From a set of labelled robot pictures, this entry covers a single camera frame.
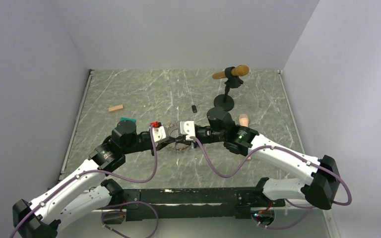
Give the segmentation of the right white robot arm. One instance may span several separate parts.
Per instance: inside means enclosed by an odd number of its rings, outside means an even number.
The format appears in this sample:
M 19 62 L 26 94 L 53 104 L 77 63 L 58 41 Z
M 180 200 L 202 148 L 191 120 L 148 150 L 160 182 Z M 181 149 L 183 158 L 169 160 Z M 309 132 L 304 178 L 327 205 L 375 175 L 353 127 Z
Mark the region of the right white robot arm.
M 262 178 L 254 192 L 254 201 L 260 206 L 279 199 L 302 199 L 313 207 L 329 210 L 343 184 L 334 158 L 308 156 L 284 147 L 256 130 L 249 128 L 247 118 L 240 117 L 236 124 L 231 115 L 221 107 L 207 113 L 208 126 L 194 121 L 179 122 L 182 143 L 196 144 L 207 156 L 204 145 L 222 142 L 231 153 L 246 159 L 262 160 L 293 175 L 290 179 Z

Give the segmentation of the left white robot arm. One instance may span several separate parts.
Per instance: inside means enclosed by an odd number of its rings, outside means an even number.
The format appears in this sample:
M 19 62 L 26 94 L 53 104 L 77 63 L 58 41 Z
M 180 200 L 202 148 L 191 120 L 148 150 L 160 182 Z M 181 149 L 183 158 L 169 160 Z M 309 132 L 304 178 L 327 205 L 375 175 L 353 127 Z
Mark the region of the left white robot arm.
M 108 206 L 117 208 L 123 201 L 121 187 L 107 176 L 132 183 L 147 183 L 157 171 L 157 151 L 176 142 L 168 130 L 155 121 L 147 131 L 137 133 L 136 124 L 122 120 L 111 135 L 97 146 L 82 164 L 42 195 L 16 202 L 12 207 L 14 230 L 10 237 L 54 238 L 62 225 L 79 219 L 90 211 Z M 126 155 L 149 150 L 154 167 L 149 178 L 136 180 L 114 171 L 126 162 Z

